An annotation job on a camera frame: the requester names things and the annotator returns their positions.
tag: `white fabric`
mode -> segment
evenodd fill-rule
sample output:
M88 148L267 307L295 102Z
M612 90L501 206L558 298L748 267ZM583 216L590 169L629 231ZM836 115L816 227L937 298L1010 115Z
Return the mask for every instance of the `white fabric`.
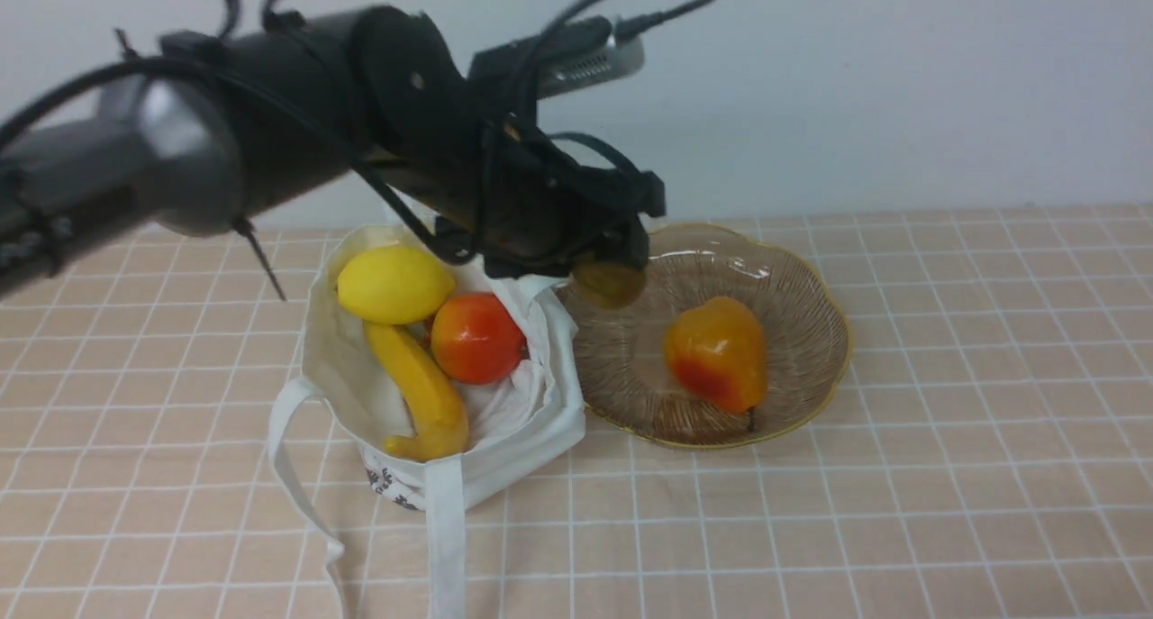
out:
M585 436L585 402L572 355L575 324L552 294L556 279L493 282L478 263L452 269L458 292L492 290L528 341L528 360L492 386L458 386L468 409L470 441L461 454L429 463L391 458L379 450L391 435L412 436L399 390L368 348L361 320L336 299L336 279L351 258L371 247L415 242L407 232L367 226L337 247L309 292L302 376L273 402L269 454L273 471L306 520L327 542L329 578L344 553L317 516L292 468L284 437L296 409L317 398L357 443L369 483L382 496L427 511L429 617L465 619L465 511L556 459ZM340 596L341 617L348 607Z

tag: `glass bowl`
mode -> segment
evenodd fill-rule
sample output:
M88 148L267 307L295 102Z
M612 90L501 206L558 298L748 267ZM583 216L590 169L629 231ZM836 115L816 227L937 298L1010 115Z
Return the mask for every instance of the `glass bowl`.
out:
M564 287L579 327L573 342L585 401L638 437L670 447L737 447L779 437L815 417L849 369L853 335L820 274L804 258L717 225L651 233L647 287L604 311ZM761 319L769 390L733 415L686 393L665 368L664 332L676 316L728 295Z

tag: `bag strap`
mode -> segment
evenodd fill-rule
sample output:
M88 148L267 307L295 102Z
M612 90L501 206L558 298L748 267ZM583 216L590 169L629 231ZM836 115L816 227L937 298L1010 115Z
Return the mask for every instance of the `bag strap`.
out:
M296 511L309 521L309 524L312 524L314 529L317 529L324 536L327 548L325 550L324 568L329 574L329 581L337 590L337 599L340 603L340 616L347 619L348 604L345 601L344 588L340 586L340 576L336 567L337 561L345 554L345 545L324 526L321 516L317 515L316 508L312 507L311 500L308 499L308 493L304 492L304 488L301 486L300 478L292 467L292 460L288 459L288 451L285 450L285 433L288 431L288 423L292 422L293 414L296 414L300 406L310 400L310 398L322 397L316 386L304 378L295 378L288 382L284 386L284 390L280 390L276 402L272 402L272 414L269 415L269 460L272 462L272 471L276 473L277 478L280 480L285 490L288 491L288 496L292 497L293 504L296 505Z
M429 619L465 619L468 597L465 476L460 455L424 466Z
M285 433L293 415L310 398L323 398L306 378L295 378L280 390L269 415L269 460L296 511L317 529L326 543L324 568L337 590L340 616L349 618L348 604L337 573L345 545L325 527L304 492L285 450ZM465 476L460 455L432 460L424 467L424 521L429 541L429 618L465 619L468 597L467 529L465 526Z

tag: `red tomato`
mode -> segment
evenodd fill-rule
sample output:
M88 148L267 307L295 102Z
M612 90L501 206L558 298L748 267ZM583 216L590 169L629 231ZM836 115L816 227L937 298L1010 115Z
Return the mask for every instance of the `red tomato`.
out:
M432 357L453 380L489 385L523 356L525 334L497 295L476 292L447 300L432 319Z

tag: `white wall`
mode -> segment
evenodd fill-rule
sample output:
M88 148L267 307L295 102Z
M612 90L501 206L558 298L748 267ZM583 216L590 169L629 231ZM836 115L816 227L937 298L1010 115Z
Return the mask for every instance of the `white wall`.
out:
M289 0L306 13L427 10L465 69L570 0ZM259 0L246 0L255 28ZM613 0L602 12L673 0ZM651 167L675 217L777 216L1153 197L1153 0L721 0L646 37L648 66L547 103ZM218 0L0 0L0 113L140 47L212 31ZM33 55L39 60L32 60ZM348 225L341 180L265 225Z

